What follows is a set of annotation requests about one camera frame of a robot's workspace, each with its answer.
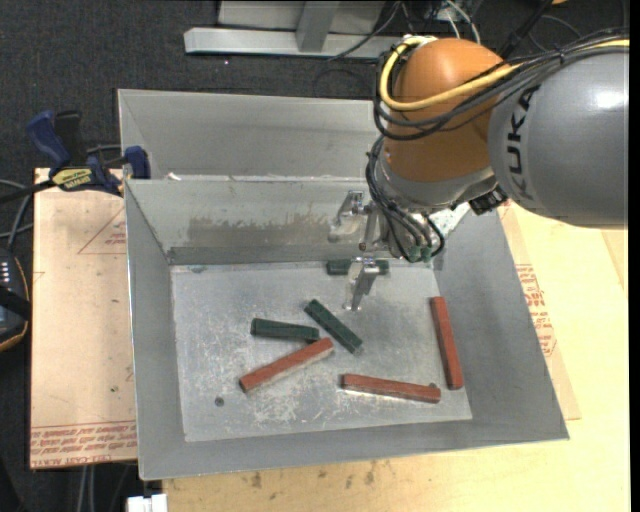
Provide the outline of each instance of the black electronic device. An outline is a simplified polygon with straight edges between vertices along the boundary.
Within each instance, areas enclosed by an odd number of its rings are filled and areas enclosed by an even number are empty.
[[[0,351],[22,339],[30,316],[27,282],[22,268],[11,252],[0,249]]]

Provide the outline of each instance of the yellow cable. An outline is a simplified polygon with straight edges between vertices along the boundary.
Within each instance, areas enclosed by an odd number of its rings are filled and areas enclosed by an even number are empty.
[[[382,72],[380,73],[380,82],[379,82],[378,88],[380,92],[380,98],[389,108],[392,108],[397,111],[408,112],[412,110],[420,110],[422,108],[431,107],[433,105],[437,105],[438,103],[443,103],[445,101],[451,100],[456,96],[468,94],[473,89],[489,86],[522,65],[522,64],[517,64],[514,66],[509,66],[505,63],[505,66],[506,66],[505,68],[497,69],[488,75],[482,76],[480,78],[472,80],[471,82],[467,82],[458,87],[455,87],[448,91],[444,91],[440,94],[436,94],[435,96],[430,96],[429,98],[424,98],[422,100],[411,101],[406,103],[394,100],[389,94],[389,91],[387,90],[387,84],[389,83],[389,76],[391,74],[391,70],[393,69],[393,66],[397,62],[398,58],[404,52],[406,52],[409,48],[418,46],[425,42],[431,42],[432,40],[433,39],[420,37],[420,36],[408,37],[404,41],[402,41],[402,43],[400,43],[396,51],[392,52],[389,58],[387,59],[387,61],[384,63],[384,66],[382,67]],[[603,48],[607,46],[629,46],[629,40],[621,39],[619,41],[608,41],[606,43],[600,43],[600,44],[594,45],[590,48]]]

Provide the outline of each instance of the black carpet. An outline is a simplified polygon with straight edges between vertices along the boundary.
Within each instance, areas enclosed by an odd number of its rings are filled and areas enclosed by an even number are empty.
[[[621,25],[623,5],[628,17],[629,3],[569,0],[554,7],[551,14],[585,35]],[[494,49],[501,46],[535,5],[536,0],[482,1],[476,20],[484,44]],[[45,109],[80,110],[88,146],[117,143],[119,88],[370,97],[375,66],[366,62],[186,56],[183,33],[210,25],[215,9],[215,2],[0,0],[0,178],[29,184],[34,167],[48,166],[47,158],[32,147],[25,133],[31,117]],[[432,27],[437,32],[448,30],[446,24]],[[386,32],[408,32],[406,21],[398,17]],[[534,34],[547,47],[575,37],[553,20],[542,20]],[[517,54],[534,51],[526,40]],[[9,191],[0,188],[2,194]],[[0,232],[10,229],[18,205],[0,206]],[[31,220],[30,208],[24,222]],[[14,249],[29,279],[31,236],[31,232],[20,235]],[[0,512],[13,512],[18,503],[30,511],[76,510],[82,468],[28,469],[29,350],[27,336],[20,345],[0,353],[0,461],[6,469],[5,473],[0,466]],[[149,492],[136,473],[135,467],[119,464],[98,466],[93,475],[96,510],[108,510],[122,475],[123,496]],[[89,481],[91,477],[88,471],[85,478]],[[114,510],[120,510],[119,500]]]

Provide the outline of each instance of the wire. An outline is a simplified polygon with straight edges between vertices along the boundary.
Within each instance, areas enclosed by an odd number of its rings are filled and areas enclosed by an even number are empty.
[[[122,486],[124,485],[124,480],[129,473],[129,469],[131,469],[131,465],[125,464],[124,470],[122,471],[122,475],[120,475],[120,479],[118,480],[118,484],[116,485],[115,491],[113,491],[113,498],[111,499],[111,504],[107,509],[107,512],[113,512],[115,510],[116,504],[118,502],[118,498],[120,498],[120,491],[122,490]]]
[[[480,10],[480,7],[482,6],[483,3],[484,3],[484,0],[476,0],[475,5],[473,6],[473,11],[471,11],[471,15],[469,16],[469,19],[471,20],[476,19],[476,14],[478,14],[478,11]]]
[[[409,27],[409,30],[411,31],[411,33],[415,34],[416,29],[413,27],[413,23],[411,23],[411,17],[409,16],[409,11],[407,10],[406,2],[402,2],[401,6],[402,6],[402,12],[404,14],[404,18],[405,20],[407,20],[407,26]]]
[[[342,74],[342,75],[346,75],[347,77],[353,78],[354,79],[353,81],[356,82],[355,87],[357,87],[360,90],[369,90],[370,88],[369,81],[366,80],[363,76],[360,76],[357,73],[354,73],[353,71],[349,71],[348,69],[329,68],[329,69],[324,69],[314,77],[313,82],[311,84],[311,90],[313,92],[314,98],[327,97],[329,95],[328,93],[320,94],[319,89],[321,88],[319,86],[323,82],[326,82],[326,80],[323,80],[323,78],[326,78],[332,73]],[[371,99],[371,93],[361,96],[361,99]]]
[[[383,140],[383,136],[378,137],[369,153],[369,162],[367,164],[365,172],[367,184],[369,185],[369,192],[371,193],[371,198],[378,205],[380,211],[385,216],[387,224],[389,225],[389,230],[398,247],[398,250],[400,251],[400,254],[409,263],[415,263],[416,261],[419,261],[419,259],[412,259],[411,256],[407,254],[406,250],[404,249],[404,245],[398,238],[392,221],[400,224],[409,233],[409,235],[413,238],[413,245],[415,246],[422,247],[424,245],[427,245],[431,247],[431,236],[423,225],[421,225],[411,215],[401,210],[398,205],[395,204],[395,202],[390,201],[387,197],[385,197],[382,191],[378,188],[378,185],[375,181],[374,171],[379,158],[380,150],[382,149]]]
[[[16,214],[15,219],[13,219],[13,226],[11,226],[11,231],[9,232],[9,239],[7,240],[7,250],[9,252],[13,251],[13,244],[18,234],[18,228],[20,227],[20,223],[22,222],[22,219],[24,218],[24,214],[27,211],[27,207],[29,206],[31,197],[32,196],[29,195],[22,200],[20,209],[18,210],[18,213]]]
[[[570,30],[577,38],[581,38],[582,34],[580,32],[578,32],[578,30],[571,25],[571,23],[568,23],[560,18],[556,18],[555,16],[551,16],[549,14],[543,14],[540,17],[541,20],[550,20],[550,21],[555,21],[556,23],[559,23],[560,25],[562,25],[563,27],[565,27],[566,29]],[[543,52],[548,52],[549,49],[545,48],[542,44],[540,44],[538,42],[538,40],[534,37],[533,35],[533,30],[529,32],[529,40],[533,43],[533,45],[540,51]]]
[[[540,20],[540,16],[544,14],[550,6],[553,0],[540,0],[538,8],[527,18],[527,20],[516,30],[509,34],[507,41],[498,50],[498,55],[503,59],[509,57],[513,51],[520,45],[522,39],[524,39],[534,25]]]
[[[389,15],[389,18],[387,19],[387,21],[385,21],[379,28],[377,28],[376,30],[374,30],[373,32],[371,32],[371,34],[369,34],[368,36],[366,36],[364,39],[362,39],[358,44],[352,46],[351,48],[349,48],[348,50],[345,50],[337,55],[334,55],[333,57],[327,59],[327,62],[331,62],[334,60],[338,60],[338,59],[342,59],[344,57],[346,57],[347,55],[355,52],[356,50],[358,50],[359,48],[361,48],[362,46],[364,46],[366,43],[368,43],[371,39],[373,39],[375,36],[377,36],[380,32],[382,32],[384,29],[386,29],[391,22],[393,21],[393,19],[396,17],[396,14],[398,14],[398,10],[400,9],[400,4],[402,2],[395,2],[393,4],[393,7],[391,8],[391,14]]]
[[[453,29],[453,32],[456,35],[456,39],[460,39],[460,32],[458,32],[458,27],[456,27],[456,23],[455,21],[453,21],[453,18],[451,17],[451,13],[449,11],[446,11],[445,14],[447,15],[447,20],[449,21],[449,25],[451,25],[451,28]]]
[[[87,149],[87,155],[91,155],[93,153],[102,153],[103,151],[122,151],[122,146],[120,144],[98,144],[95,148]]]
[[[82,468],[82,478],[80,480],[80,491],[78,494],[78,504],[76,505],[76,512],[82,512],[82,504],[84,503],[84,488],[87,481],[87,466]]]
[[[19,190],[24,190],[27,187],[25,187],[24,185],[16,182],[16,181],[11,181],[11,180],[5,180],[5,179],[0,179],[0,184],[2,185],[7,185],[9,187],[13,187],[13,188],[17,188]],[[29,229],[31,229],[33,227],[33,224],[28,224],[26,226],[23,227],[19,227],[20,226],[20,222],[22,222],[22,218],[24,217],[24,214],[26,212],[27,209],[27,205],[29,204],[29,201],[31,199],[31,195],[25,197],[25,199],[22,201],[22,205],[20,206],[20,209],[18,210],[18,213],[16,214],[16,217],[13,221],[13,226],[11,228],[11,231],[6,231],[5,233],[0,233],[0,238],[6,238],[9,237],[8,240],[8,249],[11,250],[13,247],[13,243],[15,241],[15,237],[19,234],[19,233],[24,233],[25,231],[28,231]]]
[[[505,79],[491,84],[486,89],[481,90],[473,96],[468,97],[458,106],[448,112],[445,112],[444,114],[422,119],[419,121],[410,121],[406,119],[406,117],[405,119],[400,119],[390,116],[384,110],[384,108],[382,108],[381,98],[376,95],[373,100],[375,124],[378,127],[380,133],[394,140],[417,140],[440,130],[448,131],[457,129],[463,124],[470,122],[478,115],[481,115],[482,113],[490,110],[492,107],[487,107],[488,100],[493,99],[503,93],[507,96],[510,96],[518,90],[522,90],[528,85],[539,81],[540,76],[544,75],[545,73],[551,72],[554,69],[558,69],[567,61],[574,61],[603,52],[628,51],[629,41],[628,39],[624,39],[626,37],[628,37],[628,30],[624,28],[606,29],[585,36],[564,48],[559,48],[551,52],[534,55],[532,57],[519,57],[511,59],[508,62],[509,64],[522,64],[522,66],[517,69],[517,71],[515,71],[508,80]],[[481,73],[475,78],[488,75],[497,68],[498,66],[494,66],[493,68],[490,68],[489,70]],[[503,98],[499,100],[498,103],[500,103],[504,99],[506,99],[505,96],[503,96]],[[455,128],[452,128],[450,126],[447,128],[444,127],[454,117],[483,104],[486,108],[484,108],[483,111],[479,114],[476,113],[476,115],[458,124]],[[385,119],[391,124],[413,127],[417,131],[408,135],[399,135],[389,132],[389,130],[382,124],[381,118]]]
[[[622,26],[629,26],[629,14],[627,13],[627,2],[625,0],[620,0],[620,7],[622,8]]]
[[[55,187],[56,184],[51,181],[43,181],[42,183],[38,183],[36,185],[31,185],[29,187],[21,187],[20,190],[16,192],[12,192],[10,194],[4,195],[0,197],[0,204],[10,203],[11,201],[15,201],[16,199],[21,199],[30,194],[34,194],[35,192],[40,192],[41,190],[46,190],[51,187]]]
[[[475,39],[476,43],[481,44],[480,33],[478,32],[478,29],[476,28],[475,23],[471,21],[471,17],[464,10],[462,10],[462,7],[452,2],[451,0],[447,0],[447,5],[455,9],[458,12],[458,14],[462,16],[462,19],[464,19],[464,21],[466,21],[469,24],[469,26],[471,27],[471,32],[473,33],[473,38]]]
[[[94,464],[91,466],[91,476],[89,478],[89,510],[91,512],[96,512],[95,487],[96,487],[96,465]]]
[[[480,75],[477,75],[474,79],[471,79],[470,81],[467,81],[464,84],[458,87],[455,87],[453,89],[450,89],[448,91],[445,91],[443,93],[436,94],[429,98],[425,98],[418,101],[412,101],[412,102],[396,101],[393,98],[391,98],[389,94],[389,79],[391,76],[391,72],[396,62],[398,61],[399,57],[404,52],[406,52],[409,48],[423,44],[425,42],[424,39],[425,38],[422,38],[419,36],[412,36],[405,39],[398,45],[397,48],[395,48],[394,51],[392,51],[389,54],[387,60],[383,64],[382,71],[380,73],[380,80],[378,84],[378,93],[382,101],[387,106],[389,106],[390,108],[396,111],[407,112],[407,111],[413,111],[413,110],[420,110],[420,109],[427,108],[445,101],[449,101],[459,96],[469,95],[474,90],[492,86],[493,84],[497,83],[502,79],[505,79],[505,80],[507,78],[509,80],[513,79],[516,76],[516,73],[520,71],[519,68],[521,66],[524,66],[524,68],[528,70],[534,69],[535,66],[540,61],[539,58],[532,59],[531,61],[524,61],[524,62],[517,62],[517,63],[509,63],[508,61],[505,61],[500,64],[500,66],[502,67],[496,68],[491,73],[489,74],[482,73]],[[587,43],[585,45],[577,44],[575,47],[568,46],[561,49],[557,49],[552,52],[548,52],[547,55],[543,56],[545,57],[545,59],[543,60],[548,61],[548,60],[555,59],[557,61],[560,61],[560,64],[562,64],[570,57],[572,53],[580,52],[581,50],[587,50],[590,48],[607,48],[609,46],[628,47],[629,40],[617,38],[617,40],[613,40],[613,41],[609,40],[609,41],[603,41],[598,43]]]
[[[435,258],[438,254],[440,254],[444,250],[444,235],[442,234],[442,231],[440,231],[440,228],[436,226],[436,223],[433,222],[428,215],[426,217],[427,217],[427,222],[429,224],[429,227],[436,234],[439,241],[438,248],[431,253],[431,257]]]

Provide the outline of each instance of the red block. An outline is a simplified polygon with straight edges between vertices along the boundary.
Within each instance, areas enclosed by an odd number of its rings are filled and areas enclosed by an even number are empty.
[[[333,352],[333,343],[329,338],[322,338],[293,354],[278,359],[267,366],[248,373],[240,378],[242,391],[248,393],[256,388],[275,382],[287,375],[320,361]]]
[[[342,389],[404,398],[405,400],[417,400],[431,404],[437,404],[441,396],[440,388],[435,386],[422,386],[420,384],[378,379],[352,373],[342,376]]]
[[[431,313],[438,335],[438,346],[440,347],[440,357],[444,366],[447,386],[449,389],[460,389],[464,386],[464,377],[462,376],[458,349],[453,338],[453,329],[451,328],[449,311],[444,297],[433,297],[431,299]]]

